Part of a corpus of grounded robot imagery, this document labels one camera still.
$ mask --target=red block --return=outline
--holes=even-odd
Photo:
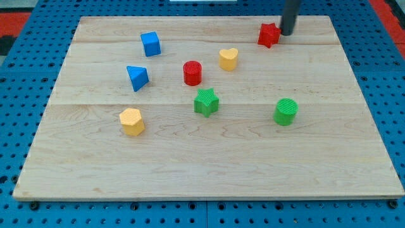
[[[188,61],[183,65],[184,83],[196,86],[201,83],[201,64],[197,61]]]
[[[275,23],[261,24],[258,44],[271,48],[271,45],[278,44],[281,29]]]

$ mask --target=wooden board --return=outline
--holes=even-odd
[[[404,195],[327,16],[300,16],[294,35],[267,49],[261,23],[278,16],[83,17],[13,196],[44,201],[336,200]],[[139,35],[157,31],[146,58]],[[239,49],[233,72],[222,48]],[[202,63],[199,86],[182,65]],[[147,67],[133,92],[125,67]],[[194,113],[197,88],[214,87],[220,110]],[[272,114],[299,103],[295,122]],[[146,130],[123,133],[138,108]]]

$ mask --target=blue block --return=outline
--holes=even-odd
[[[156,32],[141,34],[140,39],[144,45],[145,55],[147,57],[160,54],[159,37]]]
[[[137,92],[142,86],[149,82],[147,71],[144,67],[127,66],[129,78],[131,79],[132,87]]]

